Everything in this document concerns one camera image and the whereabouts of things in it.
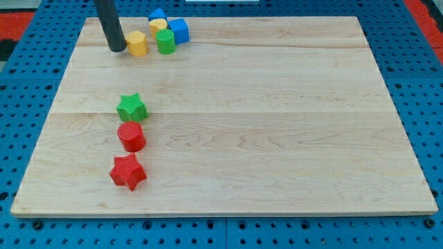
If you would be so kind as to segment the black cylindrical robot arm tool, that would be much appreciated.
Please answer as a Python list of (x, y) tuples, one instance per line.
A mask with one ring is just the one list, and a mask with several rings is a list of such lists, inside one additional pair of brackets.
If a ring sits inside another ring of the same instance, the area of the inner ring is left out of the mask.
[(126, 41), (114, 0), (93, 0), (110, 51), (122, 52)]

